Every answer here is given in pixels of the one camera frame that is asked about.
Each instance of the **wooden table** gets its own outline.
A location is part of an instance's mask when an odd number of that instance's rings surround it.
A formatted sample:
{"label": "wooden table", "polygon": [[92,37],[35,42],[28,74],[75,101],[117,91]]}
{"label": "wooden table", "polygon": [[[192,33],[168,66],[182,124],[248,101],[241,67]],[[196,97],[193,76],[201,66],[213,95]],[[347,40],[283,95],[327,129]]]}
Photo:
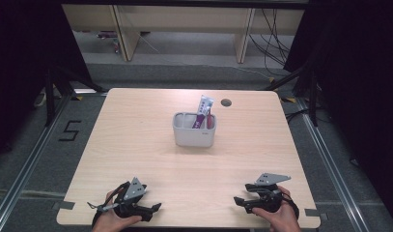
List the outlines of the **wooden table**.
{"label": "wooden table", "polygon": [[[215,99],[217,118],[210,148],[179,147],[172,128],[176,112],[196,112],[202,95]],[[223,99],[231,106],[221,105]],[[138,177],[147,185],[139,202],[162,203],[150,222],[136,226],[263,228],[269,223],[248,215],[234,196],[255,199],[244,185],[268,172],[291,176],[279,184],[292,192],[302,228],[320,226],[295,144],[273,92],[178,89],[112,89],[98,116],[57,221],[91,224],[105,194]]]}

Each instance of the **plastic container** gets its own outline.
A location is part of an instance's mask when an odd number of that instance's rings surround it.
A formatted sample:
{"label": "plastic container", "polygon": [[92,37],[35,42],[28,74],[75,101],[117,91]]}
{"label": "plastic container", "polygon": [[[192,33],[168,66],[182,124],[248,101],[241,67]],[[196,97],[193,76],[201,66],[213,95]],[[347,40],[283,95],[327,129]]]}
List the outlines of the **plastic container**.
{"label": "plastic container", "polygon": [[175,142],[179,146],[211,147],[216,131],[216,117],[211,115],[211,127],[208,129],[207,118],[199,129],[193,129],[196,113],[179,112],[173,117]]}

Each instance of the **person's left hand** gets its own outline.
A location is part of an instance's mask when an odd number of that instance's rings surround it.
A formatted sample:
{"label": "person's left hand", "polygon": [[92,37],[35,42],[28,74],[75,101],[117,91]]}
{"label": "person's left hand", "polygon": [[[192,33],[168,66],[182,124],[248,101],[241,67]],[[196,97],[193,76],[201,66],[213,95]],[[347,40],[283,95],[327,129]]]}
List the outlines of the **person's left hand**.
{"label": "person's left hand", "polygon": [[[106,194],[106,198],[112,194],[112,191]],[[111,205],[113,199],[108,202],[108,205]],[[108,210],[107,212],[103,212],[98,218],[97,222],[94,225],[93,232],[119,232],[132,224],[135,224],[142,220],[140,216],[132,216],[127,218],[118,217],[113,209]]]}

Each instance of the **toothpaste tube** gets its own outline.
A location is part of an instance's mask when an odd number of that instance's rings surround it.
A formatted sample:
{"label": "toothpaste tube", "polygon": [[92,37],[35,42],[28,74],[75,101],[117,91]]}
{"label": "toothpaste tube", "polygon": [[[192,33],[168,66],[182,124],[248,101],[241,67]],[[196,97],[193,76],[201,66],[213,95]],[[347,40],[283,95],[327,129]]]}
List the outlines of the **toothpaste tube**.
{"label": "toothpaste tube", "polygon": [[208,113],[211,111],[213,105],[213,99],[202,95],[200,99],[199,108],[197,110],[196,121],[193,124],[193,129],[199,129],[202,126],[203,120],[205,120]]}

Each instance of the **hand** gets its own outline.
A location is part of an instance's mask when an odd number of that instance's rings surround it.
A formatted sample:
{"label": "hand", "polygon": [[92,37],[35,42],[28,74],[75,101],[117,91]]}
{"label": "hand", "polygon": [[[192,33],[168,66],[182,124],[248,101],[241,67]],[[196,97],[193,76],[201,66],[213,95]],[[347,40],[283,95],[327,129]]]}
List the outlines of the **hand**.
{"label": "hand", "polygon": [[[106,198],[112,194],[112,191],[106,194]],[[112,204],[113,199],[108,202],[108,205]],[[104,212],[100,215],[95,226],[93,228],[93,232],[120,232],[121,230],[129,227],[130,225],[141,221],[142,217],[140,216],[132,216],[127,218],[118,217],[113,209],[108,210],[108,212]]]}
{"label": "hand", "polygon": [[[282,193],[290,196],[290,192],[287,189],[280,186],[278,189],[280,189]],[[280,209],[275,213],[270,213],[261,208],[253,208],[252,212],[270,222],[270,232],[301,231],[297,219],[295,218],[295,211],[289,203],[284,200],[281,201]]]}

